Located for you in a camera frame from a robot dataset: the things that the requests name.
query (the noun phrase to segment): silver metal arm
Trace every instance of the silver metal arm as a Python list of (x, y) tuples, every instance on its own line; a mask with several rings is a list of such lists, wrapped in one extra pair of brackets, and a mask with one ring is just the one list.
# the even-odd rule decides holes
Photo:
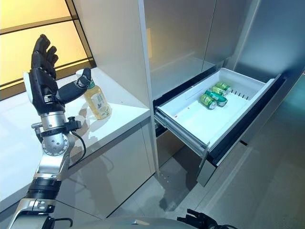
[(68, 170), (70, 152), (74, 147), (74, 138), (67, 131), (68, 125), (69, 122), (66, 122), (61, 111), (42, 114), (41, 123), (32, 125), (35, 133), (42, 136), (42, 159), (26, 197), (17, 207), (9, 229), (24, 229), (25, 223), (29, 224), (29, 228), (43, 228), (40, 227), (41, 222), (44, 224), (48, 219), (52, 219), (49, 214), (54, 211), (55, 198), (62, 177)]

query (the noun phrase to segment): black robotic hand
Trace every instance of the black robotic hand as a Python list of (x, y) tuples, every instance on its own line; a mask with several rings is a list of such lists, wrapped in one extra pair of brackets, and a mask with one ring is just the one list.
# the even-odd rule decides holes
[(54, 64), (58, 60), (54, 46), (42, 34), (36, 41), (29, 74), (24, 75), (26, 90), (31, 103), (39, 115), (49, 112), (65, 112), (65, 104), (84, 94), (91, 82), (91, 71), (85, 68), (82, 76), (74, 82), (68, 83), (60, 89), (56, 83)]

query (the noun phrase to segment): green can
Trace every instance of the green can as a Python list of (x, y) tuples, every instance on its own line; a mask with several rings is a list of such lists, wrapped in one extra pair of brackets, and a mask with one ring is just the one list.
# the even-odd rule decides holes
[(210, 110), (213, 110), (217, 106), (217, 103), (206, 94), (202, 94), (199, 100), (203, 105), (205, 105)]
[(223, 89), (225, 91), (231, 91), (232, 90), (232, 88), (224, 82), (218, 82), (217, 84), (215, 84), (215, 86), (219, 87), (220, 89)]
[(219, 87), (216, 87), (216, 86), (213, 86), (213, 87), (211, 88), (211, 90), (212, 90), (213, 92), (216, 92), (216, 93), (219, 94), (219, 95), (222, 95), (222, 96), (226, 96), (226, 95), (228, 94), (227, 91), (225, 91), (224, 89), (221, 89), (221, 88), (219, 88)]
[(219, 106), (224, 106), (228, 102), (228, 100), (224, 98), (222, 95), (219, 95), (210, 89), (206, 90), (205, 94), (211, 97), (212, 99), (214, 99)]

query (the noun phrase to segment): glass window pane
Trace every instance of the glass window pane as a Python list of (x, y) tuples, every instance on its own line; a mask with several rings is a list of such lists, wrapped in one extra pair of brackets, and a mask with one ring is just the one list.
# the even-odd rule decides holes
[(72, 21), (7, 33), (0, 36), (0, 84), (22, 78), (22, 72), (29, 71), (33, 47), (42, 33), (57, 48), (55, 66), (87, 58)]
[(1, 0), (0, 29), (70, 16), (65, 0)]

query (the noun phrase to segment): plastic bottle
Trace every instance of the plastic bottle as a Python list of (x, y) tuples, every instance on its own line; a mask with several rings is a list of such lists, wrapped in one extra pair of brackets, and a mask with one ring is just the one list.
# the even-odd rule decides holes
[(111, 108), (107, 103), (101, 88), (94, 83), (93, 79), (91, 79), (91, 84), (85, 92), (84, 97), (97, 119), (105, 119), (111, 115)]

